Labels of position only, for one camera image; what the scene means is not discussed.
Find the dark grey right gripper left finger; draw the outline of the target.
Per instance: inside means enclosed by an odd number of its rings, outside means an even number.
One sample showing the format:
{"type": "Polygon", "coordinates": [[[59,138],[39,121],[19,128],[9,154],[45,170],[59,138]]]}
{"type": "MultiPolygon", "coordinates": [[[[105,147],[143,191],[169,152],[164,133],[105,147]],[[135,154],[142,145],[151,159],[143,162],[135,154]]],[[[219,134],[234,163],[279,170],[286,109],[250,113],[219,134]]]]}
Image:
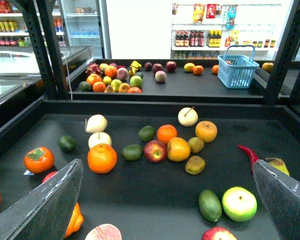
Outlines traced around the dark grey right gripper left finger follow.
{"type": "Polygon", "coordinates": [[[0,240],[62,240],[82,177],[82,161],[76,158],[0,213],[0,240]]]}

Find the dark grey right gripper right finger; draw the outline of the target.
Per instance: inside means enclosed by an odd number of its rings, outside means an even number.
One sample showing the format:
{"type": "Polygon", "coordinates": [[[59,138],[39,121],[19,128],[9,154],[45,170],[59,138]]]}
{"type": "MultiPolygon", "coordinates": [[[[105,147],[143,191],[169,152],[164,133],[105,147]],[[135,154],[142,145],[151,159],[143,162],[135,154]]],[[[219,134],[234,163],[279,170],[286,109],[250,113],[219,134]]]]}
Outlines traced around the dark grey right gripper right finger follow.
{"type": "Polygon", "coordinates": [[[300,240],[300,182],[262,159],[253,178],[280,239],[300,240]]]}

